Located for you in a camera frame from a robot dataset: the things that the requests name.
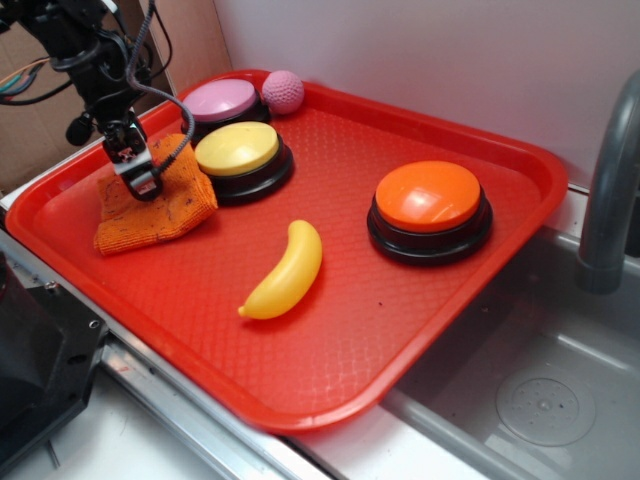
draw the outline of faucet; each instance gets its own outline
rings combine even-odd
[[[640,256],[640,70],[622,88],[596,163],[578,249],[576,284],[591,293],[620,285],[625,253]]]

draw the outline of orange button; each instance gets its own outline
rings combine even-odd
[[[415,162],[390,172],[378,184],[382,218],[401,230],[434,233],[469,220],[480,204],[480,183],[460,165]]]

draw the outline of sink basin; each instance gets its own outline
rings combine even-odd
[[[491,478],[637,478],[640,267],[607,296],[544,228],[383,402]]]

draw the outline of orange cloth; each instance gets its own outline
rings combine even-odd
[[[157,163],[182,141],[168,135],[149,146]],[[94,238],[103,255],[166,242],[180,237],[207,219],[218,207],[209,177],[202,173],[191,145],[187,145],[163,173],[163,191],[150,202],[131,196],[119,176],[98,180],[102,221]]]

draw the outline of tray surface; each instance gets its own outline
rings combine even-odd
[[[260,88],[267,72],[233,72]],[[220,208],[186,236],[102,257],[96,182],[112,174],[99,146],[44,177],[7,216],[9,231],[120,323],[237,415],[295,433],[375,404],[560,203],[567,178],[546,151],[305,84],[297,113],[272,125],[296,170],[275,194]],[[143,118],[151,139],[180,131],[171,104]],[[494,210],[487,244],[449,266],[379,254],[366,217],[378,182],[418,160],[471,170]],[[287,227],[311,222],[320,274],[283,317],[237,309],[280,259]]]

